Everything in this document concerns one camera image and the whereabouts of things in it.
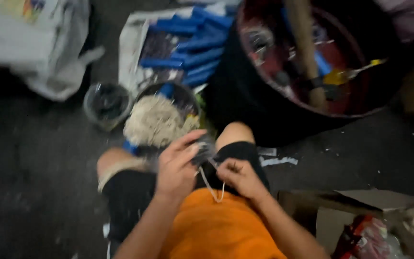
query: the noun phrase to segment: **dark floor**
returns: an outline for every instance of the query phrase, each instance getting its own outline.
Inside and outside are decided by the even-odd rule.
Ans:
[[[107,53],[92,81],[117,79],[118,37],[134,10],[156,0],[96,3],[98,44]],[[52,104],[39,97],[0,97],[0,259],[104,258],[108,216],[96,192],[95,164],[121,131],[92,127],[80,97]],[[273,191],[389,189],[414,195],[414,126],[390,108],[279,150],[298,165],[267,167]]]

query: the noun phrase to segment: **white string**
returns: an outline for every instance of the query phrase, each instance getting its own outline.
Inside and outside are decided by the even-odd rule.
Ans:
[[[217,169],[217,168],[218,168],[217,163],[216,163],[213,159],[209,158],[209,159],[208,159],[208,161],[209,161],[209,162],[213,165],[213,167],[214,167],[215,169]],[[197,173],[196,173],[196,174],[198,174],[199,172],[201,172],[202,179],[204,180],[204,183],[206,184],[207,189],[208,189],[208,190],[210,191],[210,193],[212,194],[213,199],[214,199],[216,202],[220,203],[220,202],[223,200],[223,196],[224,196],[224,182],[223,182],[223,187],[222,187],[222,190],[221,190],[221,198],[220,198],[220,199],[218,199],[218,198],[217,198],[217,196],[215,195],[215,192],[213,191],[212,187],[210,186],[210,184],[208,184],[207,177],[206,177],[206,175],[205,175],[205,173],[204,173],[204,169],[202,169],[202,167],[199,167],[199,170],[197,171]]]

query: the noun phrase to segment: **black shorts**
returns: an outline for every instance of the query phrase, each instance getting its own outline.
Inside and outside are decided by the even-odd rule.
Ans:
[[[226,145],[218,151],[215,161],[221,163],[227,158],[249,161],[261,182],[269,190],[269,182],[261,167],[255,144],[241,141]],[[209,163],[202,167],[210,186],[213,189],[221,190],[223,182],[218,179],[215,168]],[[200,174],[197,175],[196,181],[195,189],[206,186]],[[103,187],[102,193],[108,199],[110,215],[108,238],[111,241],[112,255],[117,246],[124,241],[138,223],[149,205],[154,194],[155,184],[156,175],[154,173],[123,170],[109,179]],[[224,190],[239,195],[235,189],[229,186],[225,186]]]

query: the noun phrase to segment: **orange shirt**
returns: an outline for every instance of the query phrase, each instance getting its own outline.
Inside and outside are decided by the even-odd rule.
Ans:
[[[243,197],[224,193],[216,203],[207,188],[182,203],[161,259],[285,259],[263,221]]]

